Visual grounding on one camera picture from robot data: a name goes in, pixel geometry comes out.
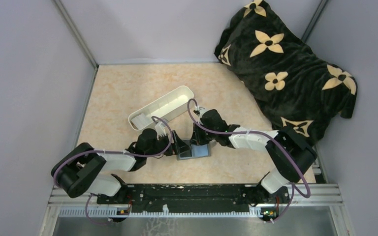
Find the dark credit card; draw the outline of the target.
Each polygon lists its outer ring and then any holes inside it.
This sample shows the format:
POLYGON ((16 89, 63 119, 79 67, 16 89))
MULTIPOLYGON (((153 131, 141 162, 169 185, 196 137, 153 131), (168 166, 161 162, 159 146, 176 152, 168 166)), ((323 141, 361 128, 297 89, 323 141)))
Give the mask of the dark credit card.
POLYGON ((190 140, 182 140, 179 143, 179 154, 177 155, 178 160, 187 160, 192 158, 192 146, 190 140))

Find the white plastic tray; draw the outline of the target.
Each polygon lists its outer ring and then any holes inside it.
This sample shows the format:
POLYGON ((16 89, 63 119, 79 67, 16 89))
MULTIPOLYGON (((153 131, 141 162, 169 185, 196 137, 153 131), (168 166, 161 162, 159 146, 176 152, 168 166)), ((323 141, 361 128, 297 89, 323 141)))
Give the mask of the white plastic tray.
POLYGON ((187 111, 187 104, 190 99, 194 98, 194 93, 187 86, 179 86, 176 89, 170 91, 164 96, 151 102, 150 104, 138 109, 128 116, 128 122, 135 131, 142 131, 146 128, 153 128, 155 122, 153 121, 149 126, 142 130, 136 130, 130 123, 130 119, 136 115, 143 113, 147 117, 153 116, 159 117, 165 121, 171 121, 179 115, 187 111))

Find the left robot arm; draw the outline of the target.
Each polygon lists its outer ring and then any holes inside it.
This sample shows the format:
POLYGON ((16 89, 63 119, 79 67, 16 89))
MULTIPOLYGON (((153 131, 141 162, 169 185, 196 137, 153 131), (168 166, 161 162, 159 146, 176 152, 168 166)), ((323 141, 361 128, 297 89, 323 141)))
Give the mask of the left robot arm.
POLYGON ((109 196, 120 204, 127 199, 128 190, 124 182, 113 175, 115 171, 135 172, 145 166, 149 158, 187 151, 191 151, 191 146, 175 131, 167 135, 148 128, 137 141, 119 152, 98 151, 89 143, 81 143, 53 167, 51 176, 55 185, 71 198, 88 192, 109 196))

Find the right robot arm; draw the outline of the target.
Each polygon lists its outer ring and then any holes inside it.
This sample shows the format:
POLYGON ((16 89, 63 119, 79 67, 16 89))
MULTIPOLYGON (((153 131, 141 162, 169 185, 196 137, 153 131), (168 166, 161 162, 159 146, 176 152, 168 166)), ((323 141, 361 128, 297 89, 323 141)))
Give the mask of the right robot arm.
POLYGON ((264 203, 271 202, 281 187, 300 181, 316 160, 314 149, 292 127, 257 131, 227 124, 215 109, 197 107, 189 113, 193 114, 199 117, 193 124, 193 143, 203 145, 216 141, 223 147, 269 154, 275 167, 262 178, 257 190, 258 198, 264 203))

